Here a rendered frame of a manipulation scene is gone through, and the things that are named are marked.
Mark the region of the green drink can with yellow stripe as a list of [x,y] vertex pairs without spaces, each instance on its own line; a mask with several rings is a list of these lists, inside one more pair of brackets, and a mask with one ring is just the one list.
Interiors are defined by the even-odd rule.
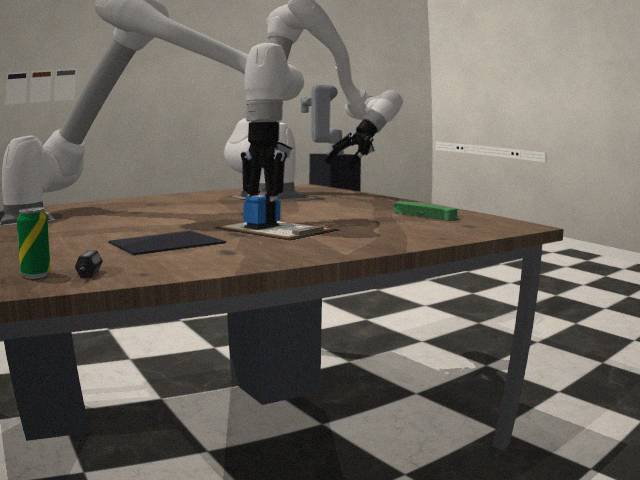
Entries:
[[43,278],[51,271],[48,218],[43,207],[19,210],[17,218],[21,274],[29,279]]

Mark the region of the clipboard with paper form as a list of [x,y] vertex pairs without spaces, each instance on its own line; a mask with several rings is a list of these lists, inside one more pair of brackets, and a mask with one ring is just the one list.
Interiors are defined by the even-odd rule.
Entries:
[[329,232],[334,232],[339,230],[339,229],[333,229],[333,228],[326,228],[322,226],[311,226],[311,225],[296,224],[296,223],[281,222],[281,221],[277,221],[277,223],[279,223],[279,226],[268,227],[263,229],[245,228],[244,225],[247,225],[246,222],[220,226],[215,228],[234,231],[234,232],[259,235],[259,236],[284,239],[284,240],[295,240],[299,238],[304,238],[304,237],[309,237],[309,236],[314,236],[314,235],[319,235],[319,234],[324,234],[324,233],[329,233]]

